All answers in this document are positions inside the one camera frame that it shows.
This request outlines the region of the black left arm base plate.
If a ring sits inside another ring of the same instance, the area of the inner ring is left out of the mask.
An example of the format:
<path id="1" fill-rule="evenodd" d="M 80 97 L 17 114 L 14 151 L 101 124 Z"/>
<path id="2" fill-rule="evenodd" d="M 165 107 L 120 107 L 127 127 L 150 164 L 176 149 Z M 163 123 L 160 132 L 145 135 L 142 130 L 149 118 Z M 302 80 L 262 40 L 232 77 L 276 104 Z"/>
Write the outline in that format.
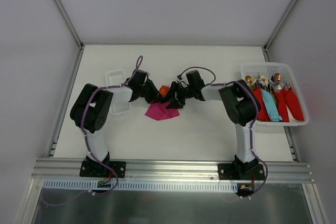
<path id="1" fill-rule="evenodd" d="M 112 161 L 112 160 L 104 160 L 104 164 L 108 165 L 119 178 L 125 177 L 126 165 L 127 163 L 124 161 Z M 92 178 L 107 178 L 112 174 L 112 178 L 115 178 L 115 175 L 106 167 L 97 163 L 96 161 L 91 160 L 86 157 L 82 163 L 79 172 L 80 177 L 92 177 Z"/>

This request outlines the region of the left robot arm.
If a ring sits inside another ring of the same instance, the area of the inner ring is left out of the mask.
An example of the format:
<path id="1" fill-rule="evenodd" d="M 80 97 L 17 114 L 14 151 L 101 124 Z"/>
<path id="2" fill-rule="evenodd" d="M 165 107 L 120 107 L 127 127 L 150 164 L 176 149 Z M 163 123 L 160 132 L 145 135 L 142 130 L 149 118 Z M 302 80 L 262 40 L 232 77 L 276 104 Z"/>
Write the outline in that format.
<path id="1" fill-rule="evenodd" d="M 81 163 L 81 177 L 124 177 L 125 162 L 110 162 L 110 154 L 103 138 L 105 125 L 111 105 L 130 103 L 144 98 L 148 104 L 161 102 L 163 95 L 142 70 L 135 73 L 125 83 L 117 86 L 99 88 L 87 83 L 70 110 L 70 118 L 80 128 L 85 138 L 88 153 Z"/>

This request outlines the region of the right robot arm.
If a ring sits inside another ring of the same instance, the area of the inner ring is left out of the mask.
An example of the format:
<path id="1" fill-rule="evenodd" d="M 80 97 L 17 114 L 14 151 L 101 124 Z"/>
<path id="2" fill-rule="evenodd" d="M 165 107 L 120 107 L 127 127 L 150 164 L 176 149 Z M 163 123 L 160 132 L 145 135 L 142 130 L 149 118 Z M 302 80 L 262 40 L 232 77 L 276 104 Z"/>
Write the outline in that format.
<path id="1" fill-rule="evenodd" d="M 168 103 L 167 109 L 182 109 L 185 100 L 221 101 L 236 130 L 237 151 L 234 161 L 226 174 L 234 174 L 240 179 L 252 179 L 257 173 L 259 160 L 253 150 L 254 124 L 261 110 L 251 89 L 242 79 L 229 83 L 203 85 L 201 81 L 183 86 L 172 82 L 167 95 L 161 100 Z"/>

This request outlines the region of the pink paper napkin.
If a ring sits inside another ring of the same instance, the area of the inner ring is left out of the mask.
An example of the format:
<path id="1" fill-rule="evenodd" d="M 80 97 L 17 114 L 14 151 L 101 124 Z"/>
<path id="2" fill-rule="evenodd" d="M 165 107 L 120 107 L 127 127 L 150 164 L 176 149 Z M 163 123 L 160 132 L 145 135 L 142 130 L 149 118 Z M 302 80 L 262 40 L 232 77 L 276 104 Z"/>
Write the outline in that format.
<path id="1" fill-rule="evenodd" d="M 163 121 L 175 118 L 180 115 L 178 109 L 168 109 L 168 105 L 170 102 L 164 102 L 164 103 L 152 103 L 146 113 L 145 116 L 154 119 L 156 121 Z"/>

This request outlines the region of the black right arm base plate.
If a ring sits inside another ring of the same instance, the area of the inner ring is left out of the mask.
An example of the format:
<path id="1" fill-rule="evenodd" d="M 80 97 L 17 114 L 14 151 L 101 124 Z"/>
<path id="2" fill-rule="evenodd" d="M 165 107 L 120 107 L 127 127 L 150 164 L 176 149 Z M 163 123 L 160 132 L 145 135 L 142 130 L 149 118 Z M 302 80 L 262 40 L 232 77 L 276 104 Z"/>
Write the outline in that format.
<path id="1" fill-rule="evenodd" d="M 220 180 L 264 180 L 265 172 L 262 164 L 252 166 L 238 165 L 232 163 L 220 163 L 217 165 L 218 177 Z"/>

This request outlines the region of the orange plastic spoon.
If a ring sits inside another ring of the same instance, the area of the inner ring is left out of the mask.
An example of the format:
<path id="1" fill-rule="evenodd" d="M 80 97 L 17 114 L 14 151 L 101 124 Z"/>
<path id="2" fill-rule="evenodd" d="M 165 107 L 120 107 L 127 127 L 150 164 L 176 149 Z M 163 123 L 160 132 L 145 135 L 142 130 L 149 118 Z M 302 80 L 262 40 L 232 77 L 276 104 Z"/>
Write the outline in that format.
<path id="1" fill-rule="evenodd" d="M 169 86 L 162 85 L 159 89 L 159 93 L 162 97 L 165 97 L 168 94 L 169 90 L 170 90 Z"/>

